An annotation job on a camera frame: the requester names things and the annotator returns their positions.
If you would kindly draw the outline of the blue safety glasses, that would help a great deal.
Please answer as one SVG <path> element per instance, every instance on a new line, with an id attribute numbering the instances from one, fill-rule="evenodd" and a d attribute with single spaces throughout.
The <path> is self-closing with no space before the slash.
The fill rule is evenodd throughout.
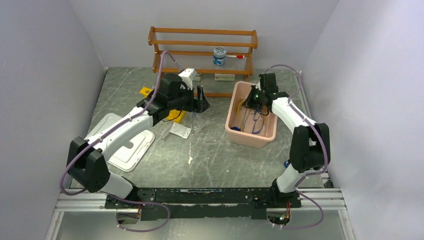
<path id="1" fill-rule="evenodd" d="M 253 126 L 251 133 L 254 135 L 260 134 L 264 128 L 266 117 L 259 111 L 256 110 L 253 114 Z"/>

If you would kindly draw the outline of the metal crucible tongs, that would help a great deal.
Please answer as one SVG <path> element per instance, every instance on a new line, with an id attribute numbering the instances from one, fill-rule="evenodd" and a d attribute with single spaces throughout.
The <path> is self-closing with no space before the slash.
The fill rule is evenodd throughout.
<path id="1" fill-rule="evenodd" d="M 241 124 L 240 124 L 240 130 L 244 132 L 246 130 L 246 125 L 252 118 L 252 109 L 251 108 L 244 108 L 241 112 Z"/>

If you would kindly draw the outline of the graduated cylinder blue base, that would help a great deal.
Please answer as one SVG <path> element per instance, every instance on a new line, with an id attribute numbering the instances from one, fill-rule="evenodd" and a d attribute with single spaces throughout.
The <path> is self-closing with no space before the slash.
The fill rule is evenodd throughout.
<path id="1" fill-rule="evenodd" d="M 237 120 L 237 122 L 234 126 L 231 127 L 232 130 L 241 132 L 240 126 L 241 126 L 241 119 L 242 119 L 242 111 L 243 111 L 244 108 L 245 107 L 241 107 L 240 109 L 236 110 L 236 120 Z"/>

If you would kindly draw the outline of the tan rubber tubing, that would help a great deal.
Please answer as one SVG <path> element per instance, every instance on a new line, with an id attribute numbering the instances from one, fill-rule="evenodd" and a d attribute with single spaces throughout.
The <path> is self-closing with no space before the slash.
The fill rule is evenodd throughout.
<path id="1" fill-rule="evenodd" d="M 245 122 L 248 115 L 249 108 L 246 106 L 247 98 L 241 98 L 236 106 L 236 115 L 239 123 L 239 127 L 241 128 Z"/>

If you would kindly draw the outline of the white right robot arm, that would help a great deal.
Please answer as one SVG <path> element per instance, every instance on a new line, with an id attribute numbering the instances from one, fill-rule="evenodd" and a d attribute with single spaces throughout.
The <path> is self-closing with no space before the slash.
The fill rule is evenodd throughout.
<path id="1" fill-rule="evenodd" d="M 309 176 L 327 171 L 331 161 L 330 129 L 304 114 L 284 91 L 279 91 L 276 75 L 262 73 L 259 82 L 251 87 L 244 105 L 262 116 L 273 114 L 279 118 L 292 134 L 288 166 L 272 185 L 270 202 L 282 207 L 300 183 Z"/>

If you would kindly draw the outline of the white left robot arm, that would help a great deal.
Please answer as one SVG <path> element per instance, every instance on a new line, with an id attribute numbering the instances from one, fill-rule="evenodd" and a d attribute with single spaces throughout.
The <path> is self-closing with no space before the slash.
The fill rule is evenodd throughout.
<path id="1" fill-rule="evenodd" d="M 118 197 L 126 208 L 139 200 L 138 187 L 128 179 L 110 172 L 107 162 L 124 144 L 167 118 L 170 111 L 203 113 L 210 108 L 202 86 L 194 87 L 198 74 L 187 68 L 179 74 L 167 73 L 147 97 L 122 119 L 106 130 L 88 138 L 70 142 L 65 174 L 90 193 L 104 192 Z"/>

